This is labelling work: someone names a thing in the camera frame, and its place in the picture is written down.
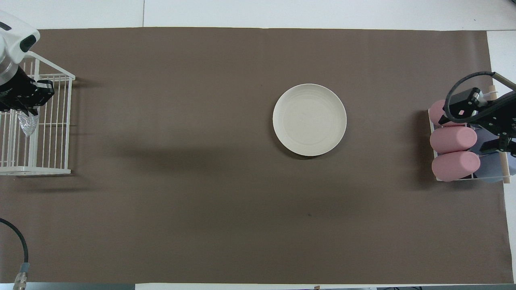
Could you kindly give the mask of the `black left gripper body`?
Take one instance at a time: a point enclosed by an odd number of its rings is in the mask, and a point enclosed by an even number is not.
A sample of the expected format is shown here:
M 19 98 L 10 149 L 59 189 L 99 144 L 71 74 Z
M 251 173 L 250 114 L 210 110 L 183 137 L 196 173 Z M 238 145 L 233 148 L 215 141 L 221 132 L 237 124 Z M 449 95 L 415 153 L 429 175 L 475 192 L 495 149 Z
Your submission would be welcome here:
M 54 84 L 50 80 L 35 81 L 21 67 L 15 75 L 0 85 L 0 112 L 8 112 L 17 108 L 44 106 L 54 95 Z

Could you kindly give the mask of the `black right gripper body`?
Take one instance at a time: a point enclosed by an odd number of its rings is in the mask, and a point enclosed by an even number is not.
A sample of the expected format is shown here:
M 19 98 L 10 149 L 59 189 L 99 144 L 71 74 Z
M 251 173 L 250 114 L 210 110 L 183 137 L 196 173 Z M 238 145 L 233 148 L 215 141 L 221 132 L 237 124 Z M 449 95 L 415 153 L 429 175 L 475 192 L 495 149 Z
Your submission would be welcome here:
M 487 101 L 479 88 L 448 94 L 445 115 L 456 123 L 481 127 L 504 141 L 504 151 L 516 155 L 516 93 Z

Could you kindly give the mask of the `silver foil bag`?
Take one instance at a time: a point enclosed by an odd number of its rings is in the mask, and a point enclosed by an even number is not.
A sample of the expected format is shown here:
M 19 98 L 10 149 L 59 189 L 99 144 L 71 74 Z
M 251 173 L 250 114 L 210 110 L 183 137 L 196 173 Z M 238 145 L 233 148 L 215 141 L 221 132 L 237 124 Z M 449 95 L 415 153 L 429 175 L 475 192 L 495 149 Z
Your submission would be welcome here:
M 26 138 L 29 138 L 39 126 L 40 116 L 38 113 L 32 114 L 29 112 L 25 114 L 24 112 L 20 112 L 18 115 L 19 127 Z

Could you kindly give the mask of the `cream round plate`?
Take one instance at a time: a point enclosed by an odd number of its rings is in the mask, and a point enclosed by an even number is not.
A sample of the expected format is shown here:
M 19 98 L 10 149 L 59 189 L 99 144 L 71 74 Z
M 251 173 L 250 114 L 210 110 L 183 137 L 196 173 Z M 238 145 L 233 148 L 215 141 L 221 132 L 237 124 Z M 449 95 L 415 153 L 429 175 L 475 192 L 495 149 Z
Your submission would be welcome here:
M 315 157 L 339 145 L 347 130 L 347 112 L 332 90 L 318 84 L 300 84 L 278 98 L 272 124 L 286 149 Z

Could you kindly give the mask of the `blue cup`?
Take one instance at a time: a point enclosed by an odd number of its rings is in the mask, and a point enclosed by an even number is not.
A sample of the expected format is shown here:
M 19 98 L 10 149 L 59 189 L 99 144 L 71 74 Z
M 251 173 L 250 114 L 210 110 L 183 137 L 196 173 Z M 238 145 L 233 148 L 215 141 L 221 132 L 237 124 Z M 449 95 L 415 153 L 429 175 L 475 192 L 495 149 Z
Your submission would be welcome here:
M 485 155 L 485 153 L 481 152 L 481 147 L 482 147 L 483 143 L 491 141 L 491 140 L 496 140 L 496 139 L 498 139 L 498 136 L 492 134 L 491 132 L 489 132 L 488 130 L 486 130 L 484 128 L 478 128 L 477 130 L 475 130 L 475 133 L 477 136 L 477 141 L 476 141 L 475 145 L 473 145 L 470 148 L 470 150 L 478 155 Z
M 509 176 L 516 176 L 516 157 L 508 154 L 507 161 L 508 173 L 504 173 L 500 153 L 480 156 L 480 167 L 475 172 L 475 175 L 487 183 L 495 183 Z

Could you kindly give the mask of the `pink cup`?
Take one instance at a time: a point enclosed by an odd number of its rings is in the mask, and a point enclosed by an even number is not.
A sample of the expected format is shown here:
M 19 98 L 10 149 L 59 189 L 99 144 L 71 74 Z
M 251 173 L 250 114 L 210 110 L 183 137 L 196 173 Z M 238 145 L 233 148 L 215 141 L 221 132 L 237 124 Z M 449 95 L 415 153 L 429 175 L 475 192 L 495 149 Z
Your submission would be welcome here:
M 433 103 L 431 105 L 431 108 L 429 108 L 429 118 L 431 122 L 434 124 L 434 126 L 437 127 L 452 127 L 452 126 L 465 126 L 465 123 L 455 123 L 455 122 L 447 122 L 444 124 L 440 124 L 439 121 L 441 117 L 444 115 L 444 107 L 445 100 L 441 99 Z
M 451 126 L 435 129 L 431 133 L 432 149 L 438 154 L 468 150 L 475 145 L 477 134 L 465 126 Z
M 431 169 L 436 179 L 450 182 L 472 175 L 480 165 L 477 154 L 458 151 L 437 156 L 431 164 Z

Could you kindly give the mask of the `brown table mat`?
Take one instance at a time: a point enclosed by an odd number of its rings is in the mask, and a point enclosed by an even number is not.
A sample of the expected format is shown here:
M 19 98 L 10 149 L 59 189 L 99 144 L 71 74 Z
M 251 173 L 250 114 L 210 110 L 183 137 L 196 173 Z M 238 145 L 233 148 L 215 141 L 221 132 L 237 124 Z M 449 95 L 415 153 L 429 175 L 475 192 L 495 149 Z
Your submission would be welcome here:
M 490 70 L 481 31 L 42 30 L 76 75 L 66 176 L 0 176 L 31 282 L 505 284 L 500 183 L 438 182 L 426 111 Z M 343 139 L 306 157 L 272 115 L 332 90 Z

